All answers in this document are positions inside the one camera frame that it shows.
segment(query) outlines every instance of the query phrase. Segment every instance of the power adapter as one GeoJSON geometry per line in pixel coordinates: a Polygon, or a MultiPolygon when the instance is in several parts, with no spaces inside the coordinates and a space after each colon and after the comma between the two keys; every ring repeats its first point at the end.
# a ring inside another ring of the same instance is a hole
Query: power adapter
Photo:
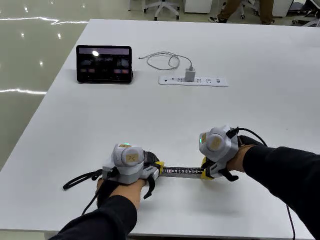
{"type": "Polygon", "coordinates": [[[184,81],[185,82],[194,82],[196,77],[196,69],[194,67],[189,67],[185,70],[184,81]]]}

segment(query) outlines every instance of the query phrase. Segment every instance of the yellow label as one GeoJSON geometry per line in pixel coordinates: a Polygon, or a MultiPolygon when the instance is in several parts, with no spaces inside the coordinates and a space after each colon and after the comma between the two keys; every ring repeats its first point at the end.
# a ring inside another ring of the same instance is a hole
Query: yellow label
{"type": "Polygon", "coordinates": [[[120,147],[120,148],[130,148],[130,147],[132,147],[132,146],[129,145],[129,144],[120,144],[119,147],[120,147]]]}
{"type": "Polygon", "coordinates": [[[128,154],[125,156],[125,161],[127,163],[133,163],[133,162],[138,162],[139,160],[139,154],[128,154]]]}
{"type": "Polygon", "coordinates": [[[201,136],[201,142],[204,144],[206,142],[206,140],[207,140],[207,134],[204,133],[201,136]]]}
{"type": "Polygon", "coordinates": [[[219,137],[215,137],[210,145],[210,148],[213,150],[217,150],[220,146],[221,139],[219,137]]]}

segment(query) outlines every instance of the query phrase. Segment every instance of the office chair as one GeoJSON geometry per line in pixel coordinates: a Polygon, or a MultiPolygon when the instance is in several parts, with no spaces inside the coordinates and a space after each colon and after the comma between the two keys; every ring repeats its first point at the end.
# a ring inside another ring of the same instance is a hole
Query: office chair
{"type": "Polygon", "coordinates": [[[310,2],[313,3],[313,5],[317,8],[315,11],[309,11],[305,16],[303,17],[295,17],[292,20],[292,25],[296,25],[298,21],[304,21],[308,22],[307,24],[303,25],[304,27],[312,27],[315,25],[316,27],[320,27],[320,0],[310,0],[310,2]]]}
{"type": "Polygon", "coordinates": [[[174,3],[174,2],[168,2],[167,0],[160,0],[151,4],[145,4],[146,0],[144,0],[143,5],[143,12],[146,13],[147,9],[149,8],[153,8],[153,7],[157,7],[157,11],[155,12],[154,15],[154,20],[157,21],[158,20],[158,15],[161,12],[161,10],[163,8],[167,8],[169,9],[172,13],[175,14],[175,18],[177,20],[180,19],[180,15],[179,15],[179,11],[180,11],[180,5],[178,3],[174,3]]]}
{"type": "MultiPolygon", "coordinates": [[[[223,11],[225,9],[226,4],[227,4],[226,2],[223,3],[221,11],[223,11]]],[[[255,1],[243,0],[240,4],[240,7],[239,7],[240,13],[241,13],[241,15],[240,15],[241,20],[244,20],[246,18],[245,9],[244,9],[245,7],[249,7],[251,9],[253,9],[253,11],[254,11],[253,13],[255,16],[259,15],[259,8],[255,5],[255,1]]]]}

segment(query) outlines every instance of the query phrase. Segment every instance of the tablet screen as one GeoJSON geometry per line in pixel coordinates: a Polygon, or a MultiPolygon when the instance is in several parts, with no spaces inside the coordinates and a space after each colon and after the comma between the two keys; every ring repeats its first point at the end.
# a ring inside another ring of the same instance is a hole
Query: tablet screen
{"type": "Polygon", "coordinates": [[[77,73],[79,82],[131,82],[131,48],[78,46],[77,73]]]}

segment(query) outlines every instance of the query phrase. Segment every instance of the gray floor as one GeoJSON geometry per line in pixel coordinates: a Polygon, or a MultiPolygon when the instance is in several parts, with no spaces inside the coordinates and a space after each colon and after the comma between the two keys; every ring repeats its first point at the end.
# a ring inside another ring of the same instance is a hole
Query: gray floor
{"type": "MultiPolygon", "coordinates": [[[[132,10],[127,11],[127,0],[0,1],[0,170],[89,19],[153,20],[154,9],[144,14],[141,1],[132,2],[132,10]]],[[[207,22],[220,10],[217,2],[213,1],[210,14],[181,11],[180,21],[207,22]]],[[[250,9],[245,12],[245,20],[236,12],[229,21],[260,23],[250,9]]],[[[165,10],[159,20],[176,19],[165,10]]],[[[291,21],[290,17],[276,18],[275,24],[290,25],[291,21]]],[[[43,240],[44,235],[0,231],[0,239],[43,240]]]]}

